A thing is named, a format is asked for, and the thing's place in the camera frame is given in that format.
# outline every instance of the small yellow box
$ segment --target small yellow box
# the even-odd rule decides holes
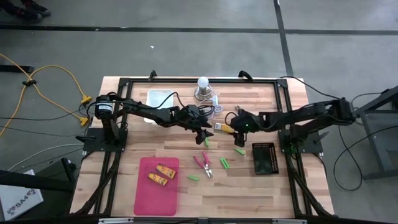
[[[150,178],[151,180],[153,180],[154,182],[157,182],[158,184],[165,186],[167,184],[167,181],[165,178],[154,174],[153,172],[150,172],[148,175],[148,178]]]
[[[234,129],[232,129],[226,124],[221,124],[221,123],[215,123],[214,130],[225,131],[226,133],[234,133]]]
[[[175,171],[168,168],[167,166],[159,164],[156,166],[156,170],[161,172],[162,174],[166,175],[167,177],[174,179]]]

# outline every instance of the yellow extension cord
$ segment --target yellow extension cord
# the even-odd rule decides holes
[[[41,71],[41,70],[43,70],[43,69],[45,69],[45,68],[53,67],[53,68],[62,69],[62,70],[64,70],[65,72],[67,72],[67,73],[73,78],[73,80],[75,81],[77,87],[79,88],[79,91],[80,91],[81,95],[83,96],[83,99],[80,101],[80,103],[88,103],[88,102],[91,101],[91,97],[90,97],[90,96],[87,96],[87,95],[85,95],[85,94],[83,93],[83,90],[80,88],[80,85],[79,85],[79,83],[77,82],[77,79],[75,78],[75,76],[74,76],[71,72],[69,72],[67,69],[65,69],[65,68],[63,68],[63,67],[61,67],[61,66],[58,66],[58,65],[47,65],[47,66],[44,66],[44,67],[41,67],[41,68],[35,70],[34,72],[32,72],[32,74],[28,75],[17,63],[13,62],[11,59],[9,59],[8,57],[6,57],[6,56],[3,55],[3,54],[0,54],[0,56],[3,57],[3,58],[5,58],[6,60],[10,61],[11,63],[13,63],[16,67],[18,67],[18,68],[27,76],[27,82],[29,82],[30,80],[32,80],[32,77],[33,77],[37,72],[39,72],[39,71]],[[42,98],[44,98],[44,99],[47,100],[48,102],[54,104],[55,106],[58,106],[59,108],[61,108],[61,109],[63,109],[64,111],[66,111],[67,113],[70,113],[70,114],[74,115],[76,118],[78,118],[78,119],[80,120],[80,124],[81,124],[82,126],[84,126],[84,125],[87,124],[88,118],[81,117],[81,116],[77,116],[76,114],[74,114],[74,113],[72,113],[71,111],[67,110],[67,109],[64,108],[63,106],[57,104],[56,102],[54,102],[54,101],[48,99],[46,96],[44,96],[44,95],[40,92],[39,88],[37,88],[36,84],[33,84],[33,86],[35,87],[37,93],[38,93]],[[17,107],[15,108],[15,111],[14,111],[14,113],[12,114],[11,118],[8,120],[8,122],[6,123],[6,125],[4,126],[4,128],[1,130],[0,136],[3,135],[3,133],[5,132],[5,130],[6,130],[7,127],[8,127],[9,123],[11,122],[11,120],[12,120],[12,119],[15,117],[15,115],[17,114],[17,112],[18,112],[18,110],[19,110],[19,107],[20,107],[20,105],[21,105],[21,103],[22,103],[22,99],[23,99],[23,97],[24,97],[25,90],[26,90],[26,86],[24,85],[24,87],[22,88],[21,94],[19,95],[18,105],[17,105]]]

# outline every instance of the wire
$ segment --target wire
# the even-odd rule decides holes
[[[337,181],[337,179],[336,179],[336,164],[337,164],[338,160],[340,159],[340,157],[344,154],[344,152],[348,151],[348,152],[351,154],[351,152],[349,151],[349,149],[351,149],[353,146],[357,145],[357,143],[359,143],[359,142],[361,142],[361,141],[367,139],[368,137],[372,136],[373,134],[376,134],[376,133],[379,133],[379,132],[381,132],[381,131],[385,131],[385,130],[388,130],[388,129],[392,129],[392,128],[398,128],[398,125],[391,126],[391,127],[388,127],[388,128],[383,128],[383,129],[380,129],[380,130],[378,130],[378,131],[375,131],[375,132],[373,132],[373,133],[371,133],[371,134],[368,134],[367,136],[365,136],[365,137],[361,138],[360,140],[356,141],[356,142],[355,142],[354,144],[352,144],[350,147],[346,147],[346,144],[345,144],[344,141],[343,141],[343,143],[344,143],[346,149],[345,149],[343,152],[340,153],[340,155],[337,157],[337,159],[336,159],[336,161],[335,161],[335,163],[334,163],[334,165],[333,165],[333,176],[334,176],[335,181],[336,181],[336,183],[338,184],[339,187],[341,187],[343,190],[354,191],[354,190],[358,190],[358,189],[360,188],[361,184],[362,184],[362,172],[361,172],[360,169],[359,169],[359,170],[360,170],[360,172],[361,172],[361,182],[360,182],[360,184],[358,185],[358,187],[353,188],[353,189],[346,189],[346,188],[342,187],[342,186],[338,183],[338,181]]]
[[[125,124],[126,125],[126,127],[125,128],[128,128],[129,127],[129,123],[127,123],[127,122],[125,122],[125,121],[120,121],[120,122],[117,122],[116,123],[116,125],[118,125],[118,124]]]
[[[326,179],[327,179],[328,178],[328,171],[326,170],[325,162],[323,161],[322,157],[320,157],[318,154],[313,153],[313,155],[318,157],[319,161],[322,163],[323,169],[325,170]]]
[[[203,114],[201,114],[200,116],[207,116],[207,119],[211,119],[213,117],[213,115],[215,114],[216,108],[217,106],[213,106],[213,105],[199,105],[198,109],[199,110],[203,110],[205,108],[210,108],[210,110],[204,112]]]
[[[58,148],[60,148],[60,147],[67,147],[67,146],[83,146],[83,145],[84,145],[84,144],[80,144],[80,143],[79,143],[79,144],[64,144],[64,145],[60,145],[60,146],[54,146],[54,147],[50,147],[50,148],[47,148],[47,149],[43,149],[43,150],[41,150],[41,151],[39,151],[39,152],[36,152],[35,154],[29,156],[28,158],[23,159],[23,160],[21,160],[20,162],[17,162],[15,165],[13,165],[13,166],[12,166],[10,169],[8,169],[7,171],[10,171],[10,170],[11,170],[12,168],[14,168],[15,166],[18,166],[19,164],[25,162],[26,160],[28,160],[28,159],[30,159],[30,158],[32,158],[32,157],[34,157],[34,156],[39,155],[40,153],[47,152],[48,150],[58,149]]]
[[[283,77],[280,77],[280,78],[294,78],[294,79],[296,79],[297,81],[299,81],[300,83],[303,83],[304,85],[310,87],[311,89],[315,90],[317,93],[319,93],[319,94],[321,94],[321,95],[323,95],[323,96],[328,96],[328,97],[332,97],[332,98],[334,98],[334,99],[340,100],[340,98],[338,98],[338,97],[335,97],[335,96],[332,96],[332,95],[329,95],[329,94],[326,94],[326,93],[322,93],[321,91],[317,90],[316,88],[314,88],[314,87],[310,86],[309,84],[307,84],[307,83],[301,81],[299,78],[292,77],[292,76],[283,76]]]
[[[11,171],[11,172],[19,172],[19,171],[24,170],[24,169],[26,169],[26,168],[30,168],[30,167],[33,167],[33,166],[42,164],[42,163],[47,162],[47,161],[52,161],[52,160],[54,160],[54,159],[56,159],[56,158],[59,158],[59,157],[62,157],[62,156],[66,156],[66,155],[68,155],[68,154],[71,154],[71,153],[80,151],[80,150],[82,150],[82,149],[83,149],[83,148],[76,149],[76,150],[73,150],[73,151],[70,151],[70,152],[61,154],[61,155],[59,155],[59,156],[55,156],[55,157],[52,157],[52,158],[50,158],[50,159],[44,160],[44,161],[42,161],[42,162],[38,162],[38,163],[29,165],[29,166],[23,166],[22,168],[20,168],[20,169],[18,169],[18,170]],[[3,175],[0,175],[0,177],[4,177],[4,176],[9,175],[9,174],[10,174],[10,173],[8,173],[8,174],[3,174]]]
[[[6,127],[6,126],[1,126],[0,128],[3,129],[10,129],[10,130],[15,130],[15,131],[22,131],[25,133],[32,133],[32,134],[43,134],[43,135],[48,135],[48,136],[56,136],[56,137],[72,137],[72,136],[77,136],[83,132],[80,132],[78,134],[70,134],[70,135],[61,135],[61,134],[50,134],[50,133],[41,133],[41,132],[37,132],[37,131],[28,131],[28,130],[23,130],[23,129],[17,129],[17,128],[10,128],[10,127]]]
[[[236,115],[236,113],[234,113],[234,112],[229,112],[228,114],[226,114],[225,115],[225,118],[224,118],[224,123],[226,124],[226,125],[230,125],[230,123],[228,124],[227,122],[226,122],[226,119],[227,119],[227,117],[228,117],[228,115],[230,115],[230,114],[233,114],[233,115],[235,115],[235,117],[237,117],[237,115]]]
[[[337,181],[336,174],[335,174],[335,169],[334,169],[334,168],[333,168],[333,177],[335,178],[335,181],[336,181],[337,185],[338,185],[341,189],[347,190],[347,191],[355,191],[355,190],[358,190],[358,189],[362,186],[362,182],[363,182],[363,180],[362,180],[362,170],[361,170],[361,168],[360,168],[358,162],[356,162],[356,159],[354,158],[354,155],[353,155],[353,154],[351,153],[351,151],[348,149],[348,147],[347,147],[347,145],[346,145],[346,143],[345,143],[345,141],[344,141],[343,135],[341,134],[341,128],[340,128],[340,126],[338,126],[338,133],[339,133],[339,135],[340,135],[340,138],[341,138],[341,141],[343,142],[344,147],[346,148],[345,150],[347,150],[348,153],[349,153],[349,155],[351,156],[351,158],[353,158],[354,163],[355,163],[356,167],[357,167],[358,170],[359,170],[359,179],[360,179],[360,181],[359,181],[358,186],[356,186],[355,188],[353,188],[353,189],[347,189],[347,188],[341,186],[341,184]]]
[[[84,109],[86,110],[86,105],[85,105],[85,104],[81,104],[81,105],[79,106],[79,113],[80,113],[81,115],[83,115],[83,116],[86,116],[86,117],[87,117],[87,114],[85,114],[85,113],[82,113],[82,112],[81,112],[82,106],[83,106],[83,107],[84,107]]]
[[[47,65],[47,66],[44,66],[44,67],[41,67],[41,68],[37,69],[36,71],[32,72],[32,74],[28,75],[17,63],[15,63],[14,61],[12,61],[11,59],[9,59],[8,57],[6,57],[5,55],[0,54],[0,57],[5,58],[6,60],[8,60],[8,61],[11,62],[12,64],[14,64],[17,68],[19,68],[19,69],[23,72],[23,74],[25,74],[25,75],[27,76],[27,82],[31,81],[31,80],[32,80],[32,77],[33,77],[37,72],[39,72],[39,71],[41,71],[41,70],[43,70],[43,69],[45,69],[45,68],[55,67],[55,68],[62,69],[62,70],[64,70],[65,72],[67,72],[67,73],[74,79],[74,81],[75,81],[75,83],[76,83],[76,85],[77,85],[77,87],[78,87],[80,93],[83,95],[83,100],[86,100],[87,98],[89,98],[89,96],[85,95],[85,94],[83,93],[83,90],[81,90],[81,87],[80,87],[80,85],[79,85],[77,79],[75,78],[75,76],[74,76],[71,72],[69,72],[66,68],[63,68],[63,67],[58,66],[58,65]],[[43,99],[47,100],[48,102],[52,103],[52,104],[55,105],[55,106],[58,106],[59,108],[61,108],[61,109],[63,109],[64,111],[66,111],[67,113],[71,113],[71,114],[74,115],[76,118],[78,118],[80,121],[83,121],[83,120],[85,119],[85,118],[82,118],[82,117],[79,117],[79,116],[75,115],[74,113],[72,113],[71,111],[67,110],[67,109],[64,108],[63,106],[61,106],[61,105],[57,104],[56,102],[54,102],[54,101],[48,99],[46,96],[44,96],[44,95],[40,92],[40,90],[39,90],[39,88],[37,88],[36,84],[33,84],[33,86],[34,86],[34,88],[36,89],[36,92],[37,92]],[[21,106],[21,103],[22,103],[22,99],[23,99],[23,97],[24,97],[25,90],[26,90],[26,86],[24,85],[24,87],[22,88],[21,93],[20,93],[20,95],[19,95],[18,104],[17,104],[17,106],[16,106],[16,108],[15,108],[14,113],[13,113],[12,116],[11,116],[12,118],[15,117],[15,115],[17,114],[17,112],[18,112],[18,110],[19,110],[19,107]],[[12,119],[9,119],[8,122],[6,123],[5,127],[3,127],[3,129],[2,129],[1,132],[0,132],[0,136],[2,136],[2,135],[4,134],[6,128],[9,126],[9,123],[11,122],[11,120],[12,120]]]
[[[77,111],[79,111],[79,110],[75,110],[75,111],[73,111],[73,112],[71,112],[71,113],[67,113],[67,114],[65,114],[65,115],[63,115],[63,116],[60,116],[60,117],[58,117],[58,118],[49,118],[49,119],[5,118],[5,117],[0,117],[0,119],[19,119],[19,120],[24,120],[24,121],[53,121],[53,120],[56,120],[56,119],[60,119],[60,118],[64,118],[64,117],[66,117],[66,116],[69,116],[69,115],[71,115],[71,114],[73,114],[73,113],[76,113]]]
[[[363,93],[363,94],[359,94],[358,96],[355,96],[355,97],[353,98],[353,100],[351,100],[351,106],[352,106],[354,109],[359,109],[358,107],[355,107],[355,106],[354,106],[354,100],[355,100],[355,99],[357,99],[357,98],[360,97],[360,96],[376,95],[376,94],[381,94],[381,93]],[[355,120],[355,123],[357,123],[357,124],[363,126],[363,124],[360,123],[357,119]]]
[[[201,104],[204,103],[204,102],[206,102],[206,101],[211,101],[211,102],[213,102],[212,99],[204,99],[204,100],[202,100],[202,101],[199,103],[199,107],[198,107],[198,108],[200,109],[200,108],[201,108]],[[224,110],[224,107],[223,107],[223,106],[221,106],[221,105],[216,105],[216,106],[214,106],[214,105],[213,105],[213,111],[210,110],[211,113],[209,113],[207,119],[213,118],[215,114],[219,114],[219,113],[223,112],[223,110]]]

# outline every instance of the black tape line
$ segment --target black tape line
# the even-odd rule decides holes
[[[287,46],[284,21],[282,18],[282,13],[280,11],[280,5],[278,0],[274,0],[274,6],[275,6],[276,19],[279,28],[280,44],[282,45],[282,53],[285,61],[286,74],[288,76],[293,76],[293,68],[292,68],[292,62],[290,61],[289,48]]]
[[[286,34],[304,35],[398,35],[398,30],[306,30],[286,29]]]
[[[252,28],[168,28],[168,27],[100,27],[100,26],[25,26],[4,25],[7,30],[44,30],[44,31],[83,31],[83,32],[208,32],[208,33],[243,33],[243,34],[277,34],[278,29]]]

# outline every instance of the pink tray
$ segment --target pink tray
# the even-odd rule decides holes
[[[174,179],[156,171],[156,166],[163,164],[176,171]],[[144,157],[139,162],[136,201],[136,215],[175,215],[177,211],[178,158]],[[154,172],[169,180],[166,186],[161,186],[148,178],[149,172]]]

